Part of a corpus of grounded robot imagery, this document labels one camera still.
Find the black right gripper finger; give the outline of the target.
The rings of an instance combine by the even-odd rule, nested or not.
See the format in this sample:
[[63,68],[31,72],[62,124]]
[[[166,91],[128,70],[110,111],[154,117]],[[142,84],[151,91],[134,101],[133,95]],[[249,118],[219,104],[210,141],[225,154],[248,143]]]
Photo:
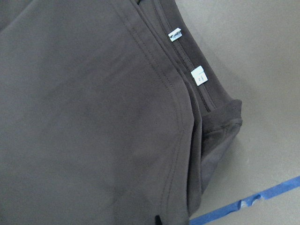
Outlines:
[[154,213],[154,225],[164,225],[164,209],[156,209]]

